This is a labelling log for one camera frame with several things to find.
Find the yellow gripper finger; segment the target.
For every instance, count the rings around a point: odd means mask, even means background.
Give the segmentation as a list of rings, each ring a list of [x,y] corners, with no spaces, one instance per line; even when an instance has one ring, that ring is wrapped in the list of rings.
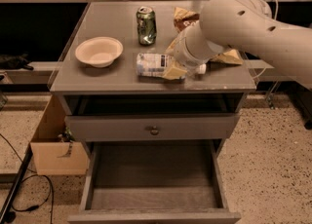
[[[168,48],[165,50],[165,54],[168,56],[173,56],[175,46],[176,46],[176,39],[174,39],[172,43],[168,46]]]
[[[173,59],[164,70],[163,78],[167,80],[175,80],[183,77],[186,73],[187,70],[185,67]]]

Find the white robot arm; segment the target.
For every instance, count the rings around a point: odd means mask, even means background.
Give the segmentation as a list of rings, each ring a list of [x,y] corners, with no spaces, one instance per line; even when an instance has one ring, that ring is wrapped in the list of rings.
[[[174,59],[192,71],[230,49],[257,56],[312,89],[312,29],[274,20],[257,0],[209,0],[175,39]]]

